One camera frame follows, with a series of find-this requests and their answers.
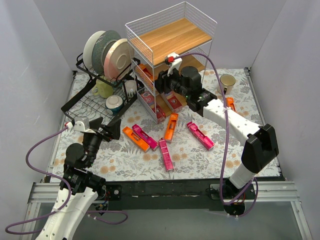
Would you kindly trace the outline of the orange toothpaste box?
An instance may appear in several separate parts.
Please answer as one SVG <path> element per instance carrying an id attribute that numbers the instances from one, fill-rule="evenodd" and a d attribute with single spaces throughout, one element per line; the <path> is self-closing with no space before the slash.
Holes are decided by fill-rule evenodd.
<path id="1" fill-rule="evenodd" d="M 140 78 L 150 87 L 154 87 L 154 76 L 152 72 L 144 65 L 143 63 L 139 64 L 137 67 L 137 72 L 140 75 Z"/>
<path id="2" fill-rule="evenodd" d="M 234 99 L 232 97 L 226 98 L 226 105 L 227 107 L 231 108 L 234 112 L 236 112 Z"/>
<path id="3" fill-rule="evenodd" d="M 126 126 L 122 131 L 130 140 L 135 143 L 135 145 L 137 145 L 145 153 L 150 149 L 150 146 L 140 136 L 134 133 L 131 128 Z"/>
<path id="4" fill-rule="evenodd" d="M 164 134 L 164 139 L 166 142 L 171 143 L 173 140 L 173 136 L 175 133 L 177 121 L 178 121 L 179 114 L 178 113 L 172 113 L 169 117 L 169 121 L 167 124 L 167 128 Z"/>

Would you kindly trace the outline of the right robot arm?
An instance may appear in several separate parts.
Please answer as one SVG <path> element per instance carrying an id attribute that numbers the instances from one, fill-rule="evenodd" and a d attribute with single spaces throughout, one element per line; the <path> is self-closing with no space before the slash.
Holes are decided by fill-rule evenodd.
<path id="1" fill-rule="evenodd" d="M 221 183 L 221 192 L 230 198 L 243 195 L 253 177 L 279 154 L 275 129 L 270 124 L 259 125 L 247 120 L 227 105 L 226 97 L 219 99 L 203 88 L 197 68 L 160 71 L 154 84 L 160 94 L 173 91 L 185 97 L 193 112 L 218 124 L 243 145 L 241 164 Z"/>

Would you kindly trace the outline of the red 3D toothpaste box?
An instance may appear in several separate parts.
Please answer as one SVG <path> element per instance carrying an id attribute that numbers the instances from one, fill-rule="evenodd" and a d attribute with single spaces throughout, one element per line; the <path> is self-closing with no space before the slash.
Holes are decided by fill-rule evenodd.
<path id="1" fill-rule="evenodd" d="M 182 109 L 182 104 L 176 97 L 175 92 L 161 93 L 160 96 L 173 113 L 178 113 Z"/>
<path id="2" fill-rule="evenodd" d="M 157 124 L 163 122 L 166 119 L 165 112 L 160 107 L 160 105 L 156 103 L 155 97 L 149 91 L 139 93 L 139 99 Z"/>

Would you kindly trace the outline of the magenta toothpaste box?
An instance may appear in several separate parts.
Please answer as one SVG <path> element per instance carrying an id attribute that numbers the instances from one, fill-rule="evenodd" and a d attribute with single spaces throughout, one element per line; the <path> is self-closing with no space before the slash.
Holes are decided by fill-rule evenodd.
<path id="1" fill-rule="evenodd" d="M 168 149 L 166 140 L 164 138 L 161 138 L 158 141 L 158 144 L 159 144 L 160 152 L 162 154 L 163 164 L 164 164 L 165 170 L 167 172 L 173 171 L 174 166 L 173 166 L 173 163 L 171 160 L 171 156 L 169 153 L 169 149 Z"/>
<path id="2" fill-rule="evenodd" d="M 187 123 L 186 126 L 207 151 L 211 150 L 215 146 L 214 142 L 208 136 L 206 136 L 194 122 L 191 121 Z"/>
<path id="3" fill-rule="evenodd" d="M 143 139 L 153 151 L 158 148 L 159 144 L 151 136 L 145 133 L 139 125 L 133 125 L 132 130 L 136 135 Z"/>

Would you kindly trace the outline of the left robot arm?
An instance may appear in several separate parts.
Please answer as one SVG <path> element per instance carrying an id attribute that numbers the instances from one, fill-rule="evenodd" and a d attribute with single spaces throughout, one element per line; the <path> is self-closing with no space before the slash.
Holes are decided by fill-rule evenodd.
<path id="1" fill-rule="evenodd" d="M 103 203 L 96 208 L 100 214 L 109 201 L 121 199 L 122 187 L 107 183 L 105 178 L 88 169 L 93 166 L 102 141 L 120 138 L 121 120 L 103 124 L 103 117 L 89 120 L 76 117 L 65 126 L 83 134 L 82 143 L 73 143 L 65 151 L 62 181 L 50 215 L 40 231 L 39 240 L 71 240 L 77 227 L 94 201 Z"/>

